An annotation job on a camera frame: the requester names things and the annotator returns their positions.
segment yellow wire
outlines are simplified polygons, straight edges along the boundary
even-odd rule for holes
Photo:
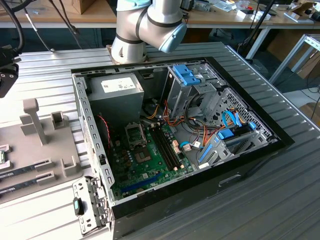
[[[146,118],[153,119],[157,115],[158,108],[159,108],[159,104],[156,106],[154,113],[151,116],[147,116]]]

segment green motherboard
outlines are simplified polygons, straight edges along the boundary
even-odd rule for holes
[[[117,140],[113,150],[110,151],[108,159],[111,159],[111,169],[115,178],[115,183],[111,189],[116,200],[193,172],[186,156],[182,152],[176,153],[173,151],[172,142],[176,139],[168,125],[159,126],[157,135],[155,135],[154,129],[149,127],[143,131],[146,140],[145,146],[130,149],[127,136],[122,135],[119,136],[119,140]],[[131,132],[130,134],[134,138],[139,138],[140,135],[138,132]],[[158,137],[161,137],[161,140],[165,140],[167,143],[159,144]],[[171,151],[164,151],[163,145],[170,146]],[[171,159],[174,158],[178,167],[170,165],[168,152],[171,153],[170,157]]]

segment slotted aluminum surface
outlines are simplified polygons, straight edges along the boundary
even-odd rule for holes
[[[181,44],[170,55],[147,48],[152,60],[214,57],[285,129],[295,144],[247,180],[141,229],[128,239],[318,239],[320,229],[319,129],[262,76],[220,42]],[[104,49],[23,54],[20,77],[0,99],[0,126],[16,124],[26,98],[37,98],[39,115],[63,111],[71,119],[74,141],[84,174],[88,157],[76,112],[70,69],[111,65]],[[81,238],[73,209],[72,182],[0,205],[3,239]],[[100,231],[90,239],[110,239]]]

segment red wire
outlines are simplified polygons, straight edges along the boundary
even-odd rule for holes
[[[106,120],[105,120],[102,116],[100,116],[100,115],[97,115],[97,116],[104,122],[104,125],[105,125],[105,127],[106,127],[106,131],[107,131],[107,133],[108,133],[108,147],[110,148],[110,147],[111,147],[111,146],[110,146],[110,133],[109,133],[108,124],[107,124]]]

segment electronic equipment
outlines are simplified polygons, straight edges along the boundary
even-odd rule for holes
[[[141,89],[104,91],[103,81],[123,78]],[[83,236],[129,235],[252,175],[293,143],[212,57],[74,69],[72,79],[93,173],[73,184]],[[121,103],[133,95],[143,108],[135,121],[122,116],[137,112]],[[110,96],[121,96],[118,107]]]

